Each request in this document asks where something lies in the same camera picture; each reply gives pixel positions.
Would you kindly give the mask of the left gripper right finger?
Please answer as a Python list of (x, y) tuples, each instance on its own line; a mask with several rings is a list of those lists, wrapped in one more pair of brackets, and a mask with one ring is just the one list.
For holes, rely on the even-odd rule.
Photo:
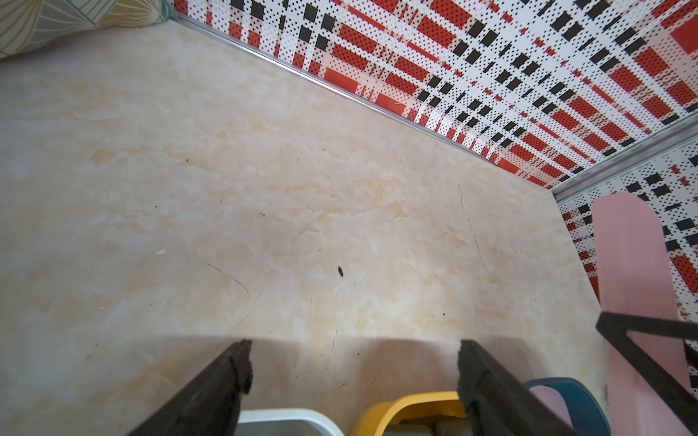
[(475, 435), (574, 435), (474, 340), (461, 341), (457, 393)]

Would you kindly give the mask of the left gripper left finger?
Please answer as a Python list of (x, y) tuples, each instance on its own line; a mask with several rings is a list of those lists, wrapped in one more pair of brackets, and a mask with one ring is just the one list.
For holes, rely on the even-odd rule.
[(253, 342), (232, 343), (132, 435), (233, 435), (254, 378)]

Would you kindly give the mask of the pink pencil case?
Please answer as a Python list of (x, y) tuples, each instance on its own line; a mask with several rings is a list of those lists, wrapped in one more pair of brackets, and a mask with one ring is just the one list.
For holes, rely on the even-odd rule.
[[(659, 217), (642, 199), (616, 193), (592, 204), (600, 305), (605, 312), (678, 320)], [(614, 435), (686, 435), (660, 396), (605, 345), (606, 390)]]
[(557, 390), (545, 385), (531, 387), (529, 392), (545, 405), (558, 419), (573, 427), (565, 399)]

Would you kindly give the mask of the white storage tray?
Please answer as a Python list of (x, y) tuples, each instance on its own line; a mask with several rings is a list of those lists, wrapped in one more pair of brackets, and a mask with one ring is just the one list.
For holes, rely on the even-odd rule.
[(241, 412), (234, 435), (343, 436), (344, 433), (320, 412), (310, 409), (265, 409)]

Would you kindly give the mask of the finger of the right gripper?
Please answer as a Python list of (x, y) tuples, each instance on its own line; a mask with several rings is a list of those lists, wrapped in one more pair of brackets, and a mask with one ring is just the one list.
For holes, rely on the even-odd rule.
[(602, 312), (596, 330), (658, 394), (690, 434), (697, 434), (697, 399), (674, 376), (638, 346), (629, 332), (668, 337), (682, 342), (697, 339), (697, 325), (615, 312)]

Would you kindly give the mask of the patterned throw pillow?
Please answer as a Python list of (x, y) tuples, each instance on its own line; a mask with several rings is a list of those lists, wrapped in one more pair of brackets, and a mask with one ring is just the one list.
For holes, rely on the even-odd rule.
[(162, 0), (2, 0), (1, 57), (34, 51), (60, 36), (109, 27), (149, 27), (176, 17)]

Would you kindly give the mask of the yellow storage tray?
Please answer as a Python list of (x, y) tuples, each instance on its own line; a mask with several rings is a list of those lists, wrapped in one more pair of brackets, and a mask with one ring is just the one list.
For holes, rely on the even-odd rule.
[(364, 411), (351, 434), (382, 435), (389, 425), (397, 425), (403, 420), (429, 417), (465, 418), (465, 408), (458, 393), (427, 392), (375, 404)]

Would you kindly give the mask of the teal storage tray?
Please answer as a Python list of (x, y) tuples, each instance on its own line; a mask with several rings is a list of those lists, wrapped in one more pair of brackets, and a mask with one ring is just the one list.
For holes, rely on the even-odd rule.
[(545, 385), (557, 390), (565, 399), (574, 431), (578, 435), (610, 435), (611, 429), (599, 403), (589, 390), (576, 379), (552, 377), (525, 382), (529, 390)]

